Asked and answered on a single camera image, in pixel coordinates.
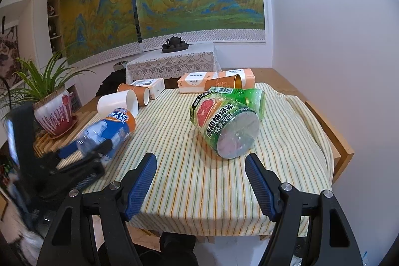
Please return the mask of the wooden wall shelf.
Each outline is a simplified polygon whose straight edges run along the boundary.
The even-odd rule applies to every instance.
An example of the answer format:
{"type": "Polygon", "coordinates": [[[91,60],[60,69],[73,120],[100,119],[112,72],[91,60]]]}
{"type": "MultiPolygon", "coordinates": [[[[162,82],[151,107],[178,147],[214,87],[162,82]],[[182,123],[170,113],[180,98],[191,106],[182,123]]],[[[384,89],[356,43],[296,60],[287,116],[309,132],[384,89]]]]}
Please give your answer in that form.
{"type": "Polygon", "coordinates": [[[47,21],[52,52],[63,51],[64,40],[60,20],[60,0],[47,0],[47,21]]]}

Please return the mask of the blue labelled plastic bottle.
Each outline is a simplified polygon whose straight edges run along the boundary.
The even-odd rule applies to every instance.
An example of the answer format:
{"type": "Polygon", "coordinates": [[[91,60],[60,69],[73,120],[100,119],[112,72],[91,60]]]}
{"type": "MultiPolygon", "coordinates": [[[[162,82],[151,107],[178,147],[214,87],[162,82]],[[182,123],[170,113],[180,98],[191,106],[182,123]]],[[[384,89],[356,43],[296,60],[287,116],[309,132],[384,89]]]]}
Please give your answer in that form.
{"type": "Polygon", "coordinates": [[[86,155],[102,142],[111,140],[111,150],[102,154],[101,163],[108,165],[125,138],[135,131],[135,118],[125,108],[113,110],[107,117],[84,129],[76,141],[79,151],[86,155]]]}

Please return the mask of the green landscape painting left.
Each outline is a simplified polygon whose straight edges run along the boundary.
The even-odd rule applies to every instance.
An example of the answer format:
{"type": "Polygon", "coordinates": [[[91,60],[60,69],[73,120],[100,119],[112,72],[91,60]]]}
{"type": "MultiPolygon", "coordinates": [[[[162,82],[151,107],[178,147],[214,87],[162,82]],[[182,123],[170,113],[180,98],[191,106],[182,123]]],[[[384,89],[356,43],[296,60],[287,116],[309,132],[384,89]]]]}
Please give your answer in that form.
{"type": "Polygon", "coordinates": [[[132,0],[60,0],[68,63],[136,43],[132,0]]]}

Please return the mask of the orange tissue pack right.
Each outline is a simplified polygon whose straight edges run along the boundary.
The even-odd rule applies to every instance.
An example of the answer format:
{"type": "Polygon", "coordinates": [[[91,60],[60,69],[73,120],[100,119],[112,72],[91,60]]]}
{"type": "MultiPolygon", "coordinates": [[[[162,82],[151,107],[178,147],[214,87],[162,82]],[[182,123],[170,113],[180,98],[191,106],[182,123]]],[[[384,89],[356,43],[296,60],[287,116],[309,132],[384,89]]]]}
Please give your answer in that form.
{"type": "Polygon", "coordinates": [[[225,70],[218,73],[219,78],[235,75],[240,76],[243,89],[253,89],[255,87],[256,78],[250,68],[225,70]]]}

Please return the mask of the black teapot set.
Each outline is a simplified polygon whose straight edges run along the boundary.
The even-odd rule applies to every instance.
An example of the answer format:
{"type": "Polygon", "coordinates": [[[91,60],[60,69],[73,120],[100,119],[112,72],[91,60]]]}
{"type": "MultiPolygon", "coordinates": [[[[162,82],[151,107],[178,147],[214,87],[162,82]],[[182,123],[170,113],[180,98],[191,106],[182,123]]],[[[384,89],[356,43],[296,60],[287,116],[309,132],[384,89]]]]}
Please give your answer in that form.
{"type": "Polygon", "coordinates": [[[166,43],[162,45],[163,53],[173,53],[178,51],[184,51],[189,48],[189,44],[186,43],[181,37],[173,36],[166,40],[166,43]]]}

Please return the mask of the orange tissue pack left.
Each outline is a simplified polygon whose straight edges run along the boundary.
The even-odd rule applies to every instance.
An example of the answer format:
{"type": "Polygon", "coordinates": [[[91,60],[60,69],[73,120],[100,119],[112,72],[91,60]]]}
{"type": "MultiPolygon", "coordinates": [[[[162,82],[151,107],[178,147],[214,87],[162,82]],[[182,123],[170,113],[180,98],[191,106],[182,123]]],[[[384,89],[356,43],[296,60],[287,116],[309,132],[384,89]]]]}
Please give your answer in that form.
{"type": "Polygon", "coordinates": [[[180,93],[201,93],[204,92],[207,80],[217,78],[217,72],[191,72],[183,75],[178,81],[180,93]]]}

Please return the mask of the white paper cup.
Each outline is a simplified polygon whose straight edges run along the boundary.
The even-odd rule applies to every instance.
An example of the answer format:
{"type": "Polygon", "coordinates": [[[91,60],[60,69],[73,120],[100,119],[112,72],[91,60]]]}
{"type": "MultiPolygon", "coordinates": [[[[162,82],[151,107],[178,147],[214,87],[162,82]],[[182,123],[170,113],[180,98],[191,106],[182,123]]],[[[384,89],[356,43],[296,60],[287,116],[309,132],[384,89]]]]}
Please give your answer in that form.
{"type": "Polygon", "coordinates": [[[126,90],[108,94],[102,96],[97,105],[98,114],[102,118],[118,108],[127,109],[136,118],[139,112],[139,105],[135,93],[131,90],[126,90]]]}

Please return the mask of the brown paper cup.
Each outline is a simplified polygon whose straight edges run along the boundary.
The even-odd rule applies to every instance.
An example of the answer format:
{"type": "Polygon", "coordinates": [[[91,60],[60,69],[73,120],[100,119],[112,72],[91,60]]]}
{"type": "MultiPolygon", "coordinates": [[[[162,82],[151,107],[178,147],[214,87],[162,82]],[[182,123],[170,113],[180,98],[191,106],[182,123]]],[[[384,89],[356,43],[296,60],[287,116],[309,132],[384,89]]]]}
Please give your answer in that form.
{"type": "Polygon", "coordinates": [[[209,79],[205,82],[204,90],[210,90],[211,87],[221,87],[229,89],[241,89],[242,81],[240,75],[224,76],[215,79],[209,79]]]}
{"type": "Polygon", "coordinates": [[[150,91],[148,87],[135,86],[128,84],[120,84],[117,88],[117,92],[131,90],[137,97],[137,102],[140,107],[147,106],[150,101],[150,91]]]}

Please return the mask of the striped yellow tablecloth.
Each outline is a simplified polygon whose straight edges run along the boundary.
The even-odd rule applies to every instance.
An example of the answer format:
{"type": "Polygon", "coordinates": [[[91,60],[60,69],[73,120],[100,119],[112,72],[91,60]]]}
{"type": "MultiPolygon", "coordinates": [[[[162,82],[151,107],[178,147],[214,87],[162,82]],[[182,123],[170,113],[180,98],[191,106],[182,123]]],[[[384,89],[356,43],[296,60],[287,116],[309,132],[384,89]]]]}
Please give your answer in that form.
{"type": "MultiPolygon", "coordinates": [[[[266,95],[265,116],[251,151],[268,170],[303,192],[331,189],[334,158],[327,135],[294,95],[257,83],[266,95]]],[[[245,159],[219,157],[190,122],[194,94],[165,90],[139,110],[136,130],[120,147],[97,192],[134,169],[144,154],[157,171],[131,225],[195,236],[267,236],[273,225],[260,210],[245,174],[245,159]]]]}

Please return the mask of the brown paper cup right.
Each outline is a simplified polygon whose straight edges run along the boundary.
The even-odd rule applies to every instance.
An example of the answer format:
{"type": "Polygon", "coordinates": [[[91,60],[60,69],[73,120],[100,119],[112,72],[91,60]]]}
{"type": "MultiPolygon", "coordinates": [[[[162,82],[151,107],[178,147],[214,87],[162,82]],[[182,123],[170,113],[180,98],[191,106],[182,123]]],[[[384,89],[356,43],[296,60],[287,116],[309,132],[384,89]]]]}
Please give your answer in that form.
{"type": "Polygon", "coordinates": [[[229,89],[241,89],[242,81],[240,75],[224,76],[215,79],[209,79],[205,82],[204,90],[210,90],[211,87],[221,87],[229,89]]]}

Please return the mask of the white small carton box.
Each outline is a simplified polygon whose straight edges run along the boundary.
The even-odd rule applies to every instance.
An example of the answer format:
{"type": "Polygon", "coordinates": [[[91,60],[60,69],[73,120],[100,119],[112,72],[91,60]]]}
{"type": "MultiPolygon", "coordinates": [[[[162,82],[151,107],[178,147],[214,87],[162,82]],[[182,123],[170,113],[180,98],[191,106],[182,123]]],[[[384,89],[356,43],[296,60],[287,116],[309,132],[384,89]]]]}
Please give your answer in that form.
{"type": "Polygon", "coordinates": [[[165,84],[163,78],[136,80],[130,85],[148,88],[151,100],[155,100],[156,98],[158,98],[161,95],[161,93],[165,90],[165,84]]]}

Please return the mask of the red floral wall picture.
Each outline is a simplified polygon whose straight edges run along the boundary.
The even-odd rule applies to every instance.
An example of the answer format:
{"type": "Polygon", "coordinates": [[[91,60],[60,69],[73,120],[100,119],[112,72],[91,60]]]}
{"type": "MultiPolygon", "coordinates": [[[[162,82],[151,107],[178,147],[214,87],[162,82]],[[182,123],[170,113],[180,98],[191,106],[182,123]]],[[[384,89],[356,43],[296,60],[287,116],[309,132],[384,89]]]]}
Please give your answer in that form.
{"type": "Polygon", "coordinates": [[[6,29],[1,34],[1,77],[5,78],[9,87],[20,82],[21,77],[16,73],[21,70],[18,50],[17,26],[6,29]]]}

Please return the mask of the green potted plant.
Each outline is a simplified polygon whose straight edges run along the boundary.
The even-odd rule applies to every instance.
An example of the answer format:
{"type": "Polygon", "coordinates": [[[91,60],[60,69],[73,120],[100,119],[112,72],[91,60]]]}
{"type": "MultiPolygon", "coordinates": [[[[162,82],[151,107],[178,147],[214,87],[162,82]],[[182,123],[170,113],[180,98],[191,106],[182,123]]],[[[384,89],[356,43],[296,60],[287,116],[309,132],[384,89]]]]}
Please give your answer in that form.
{"type": "Polygon", "coordinates": [[[93,73],[92,70],[68,66],[68,59],[62,55],[61,51],[55,52],[43,71],[39,70],[32,60],[17,58],[20,68],[13,75],[18,76],[23,85],[7,90],[1,87],[1,109],[10,111],[26,102],[38,103],[60,90],[74,77],[87,72],[93,73]]]}

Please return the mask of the orange tissue pack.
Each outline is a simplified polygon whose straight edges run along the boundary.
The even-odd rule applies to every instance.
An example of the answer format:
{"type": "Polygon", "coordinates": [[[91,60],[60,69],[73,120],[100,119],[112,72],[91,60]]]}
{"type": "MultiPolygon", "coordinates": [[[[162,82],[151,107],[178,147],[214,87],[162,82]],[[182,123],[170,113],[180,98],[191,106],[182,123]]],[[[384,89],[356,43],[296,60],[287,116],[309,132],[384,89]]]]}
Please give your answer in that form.
{"type": "Polygon", "coordinates": [[[225,70],[218,73],[219,78],[235,75],[240,76],[243,89],[253,89],[255,87],[256,78],[250,68],[225,70]]]}
{"type": "Polygon", "coordinates": [[[217,78],[217,72],[191,72],[183,75],[178,81],[180,93],[201,93],[204,92],[207,80],[217,78]]]}

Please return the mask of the red white ceramic pot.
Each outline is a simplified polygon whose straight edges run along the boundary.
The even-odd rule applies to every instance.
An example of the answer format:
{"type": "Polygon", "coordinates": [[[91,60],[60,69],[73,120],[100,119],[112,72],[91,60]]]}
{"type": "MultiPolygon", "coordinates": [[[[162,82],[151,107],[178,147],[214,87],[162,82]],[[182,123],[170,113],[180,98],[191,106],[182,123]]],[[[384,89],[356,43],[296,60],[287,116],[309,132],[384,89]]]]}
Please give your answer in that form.
{"type": "Polygon", "coordinates": [[[34,116],[51,136],[58,137],[74,124],[70,94],[60,87],[33,105],[34,116]]]}

